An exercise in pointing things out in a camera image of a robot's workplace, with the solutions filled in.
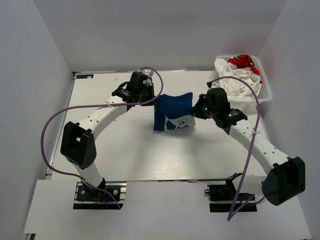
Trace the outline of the blue t shirt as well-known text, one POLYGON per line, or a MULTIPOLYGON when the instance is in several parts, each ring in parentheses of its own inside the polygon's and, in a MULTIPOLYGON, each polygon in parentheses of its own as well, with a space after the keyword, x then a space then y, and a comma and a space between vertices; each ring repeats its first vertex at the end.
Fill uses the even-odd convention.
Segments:
POLYGON ((164 132, 194 127, 196 121, 191 115, 192 103, 192 92, 179 96, 160 95, 154 105, 153 130, 164 132))

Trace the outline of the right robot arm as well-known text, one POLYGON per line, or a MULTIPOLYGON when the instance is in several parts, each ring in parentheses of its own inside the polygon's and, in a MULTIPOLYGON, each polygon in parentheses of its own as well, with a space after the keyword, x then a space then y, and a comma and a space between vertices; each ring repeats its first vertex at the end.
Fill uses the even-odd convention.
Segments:
POLYGON ((226 179, 226 195, 236 200, 243 193, 260 195, 274 206, 306 189, 306 165, 300 157, 289 157, 255 130, 248 117, 231 108, 223 88, 211 88, 200 94, 191 114, 199 119, 212 119, 216 126, 238 141, 262 167, 265 176, 244 172, 226 179))

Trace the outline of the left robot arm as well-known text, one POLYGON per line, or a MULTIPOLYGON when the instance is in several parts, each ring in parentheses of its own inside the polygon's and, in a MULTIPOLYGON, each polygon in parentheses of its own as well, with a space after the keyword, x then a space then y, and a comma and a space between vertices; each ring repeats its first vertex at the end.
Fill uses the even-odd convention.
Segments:
POLYGON ((89 187, 88 193, 96 200, 105 196, 106 181, 94 163, 97 157, 95 141, 112 122, 132 107, 155 104, 153 74, 151 69, 133 72, 130 80, 120 84, 103 106, 86 118, 76 123, 70 121, 64 126, 60 153, 75 167, 89 187))

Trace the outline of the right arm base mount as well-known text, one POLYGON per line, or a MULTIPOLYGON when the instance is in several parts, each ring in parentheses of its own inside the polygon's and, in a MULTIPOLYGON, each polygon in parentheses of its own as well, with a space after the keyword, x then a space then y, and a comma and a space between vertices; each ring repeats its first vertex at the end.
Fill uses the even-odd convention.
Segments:
MULTIPOLYGON (((204 190, 204 194, 209 198, 209 209, 211 213, 228 213, 236 190, 231 190, 226 184, 222 185, 208 185, 207 189, 204 190)), ((247 201, 251 197, 249 193, 240 193, 235 203, 235 209, 247 201)), ((240 209, 240 212, 257 212, 255 203, 255 196, 250 200, 246 206, 240 209)))

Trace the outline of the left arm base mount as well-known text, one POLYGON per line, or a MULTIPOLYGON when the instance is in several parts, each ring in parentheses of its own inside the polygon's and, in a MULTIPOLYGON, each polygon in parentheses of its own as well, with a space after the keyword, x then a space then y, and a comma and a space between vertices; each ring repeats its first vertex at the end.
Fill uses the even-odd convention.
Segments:
POLYGON ((111 193, 118 205, 109 194, 104 192, 96 193, 87 185, 78 182, 75 188, 73 209, 74 210, 119 210, 122 208, 127 191, 126 182, 109 182, 105 190, 111 193))

